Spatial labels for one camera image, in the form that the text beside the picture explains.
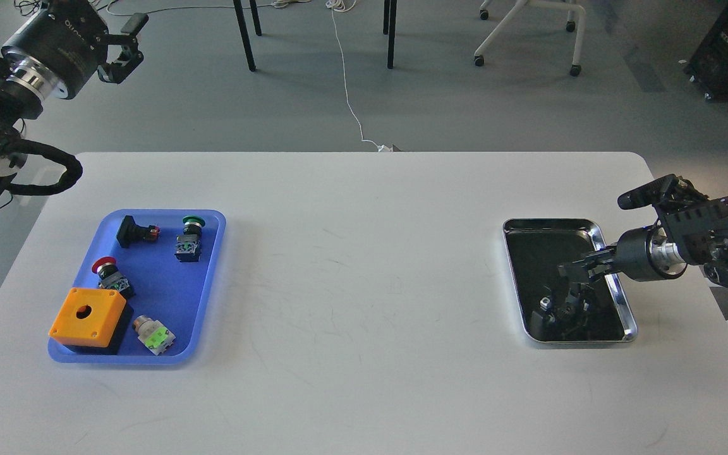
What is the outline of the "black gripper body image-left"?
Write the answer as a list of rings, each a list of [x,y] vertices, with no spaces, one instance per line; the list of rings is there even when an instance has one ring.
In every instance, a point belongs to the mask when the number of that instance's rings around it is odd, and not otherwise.
[[[72,100],[106,63],[107,47],[98,39],[108,33],[87,1],[43,1],[3,44],[2,55],[10,61],[32,58],[43,64],[61,82],[55,96]]]

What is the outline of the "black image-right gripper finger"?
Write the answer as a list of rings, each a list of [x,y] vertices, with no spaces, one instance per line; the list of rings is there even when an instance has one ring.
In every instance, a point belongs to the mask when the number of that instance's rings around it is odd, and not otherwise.
[[[617,272],[615,256],[617,248],[602,248],[583,254],[578,261],[557,266],[560,277],[570,283],[593,283]]]

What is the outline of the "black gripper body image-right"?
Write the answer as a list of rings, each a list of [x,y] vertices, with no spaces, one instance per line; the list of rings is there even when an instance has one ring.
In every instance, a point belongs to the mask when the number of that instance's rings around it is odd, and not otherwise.
[[[686,269],[678,246],[668,241],[661,226],[630,229],[616,242],[614,270],[635,281],[677,279]]]

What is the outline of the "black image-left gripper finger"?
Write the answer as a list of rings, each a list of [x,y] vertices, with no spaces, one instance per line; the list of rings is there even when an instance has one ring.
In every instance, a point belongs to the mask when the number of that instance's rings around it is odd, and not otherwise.
[[[148,14],[134,13],[119,34],[102,32],[95,36],[95,48],[98,50],[105,52],[111,45],[119,46],[119,56],[114,61],[105,61],[106,54],[98,58],[97,72],[102,82],[122,83],[142,63],[144,56],[138,49],[138,34],[148,21]]]

